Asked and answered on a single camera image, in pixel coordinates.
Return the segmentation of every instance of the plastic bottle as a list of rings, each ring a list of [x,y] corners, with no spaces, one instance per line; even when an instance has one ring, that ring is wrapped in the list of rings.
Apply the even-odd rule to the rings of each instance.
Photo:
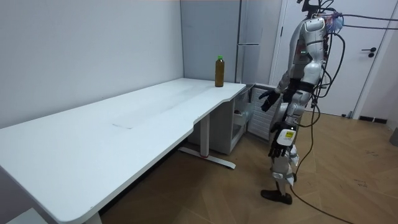
[[[216,61],[216,87],[224,86],[224,67],[223,56],[219,55]]]

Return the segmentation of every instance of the desk surface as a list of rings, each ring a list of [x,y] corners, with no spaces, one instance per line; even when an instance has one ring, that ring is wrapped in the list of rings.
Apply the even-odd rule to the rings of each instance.
[[[0,129],[0,166],[59,223],[83,223],[245,85],[181,78]]]

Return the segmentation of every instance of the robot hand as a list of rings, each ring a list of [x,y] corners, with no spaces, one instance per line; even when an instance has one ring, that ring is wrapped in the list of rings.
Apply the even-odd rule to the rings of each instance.
[[[271,106],[273,104],[275,104],[275,102],[279,99],[280,97],[280,93],[275,92],[275,90],[269,90],[266,91],[265,93],[263,93],[260,97],[259,100],[263,99],[264,97],[268,96],[268,98],[266,99],[266,101],[264,102],[264,104],[261,106],[261,109],[264,112],[267,112],[269,110],[269,108],[271,108]]]

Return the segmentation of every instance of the white wall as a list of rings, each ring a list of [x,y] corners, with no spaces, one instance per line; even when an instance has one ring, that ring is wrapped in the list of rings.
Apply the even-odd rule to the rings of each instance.
[[[181,78],[180,2],[2,0],[0,52],[4,128]],[[0,170],[0,223],[32,206]]]
[[[271,75],[275,41],[277,35],[279,35],[277,31],[282,0],[267,0],[265,5],[266,13],[262,28],[259,68],[257,72],[257,82],[260,84],[268,84]]]

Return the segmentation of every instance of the desk base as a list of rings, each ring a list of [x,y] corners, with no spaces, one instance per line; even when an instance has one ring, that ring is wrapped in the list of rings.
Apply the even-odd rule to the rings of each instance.
[[[202,157],[199,152],[196,152],[192,149],[188,149],[186,147],[181,147],[179,149],[179,151],[191,154],[193,156],[201,157],[202,159],[206,159],[208,161],[218,163],[218,164],[226,166],[227,168],[230,168],[230,169],[235,169],[235,167],[236,167],[236,165],[233,164],[232,162],[228,162],[228,161],[225,161],[225,160],[213,157],[213,156]]]

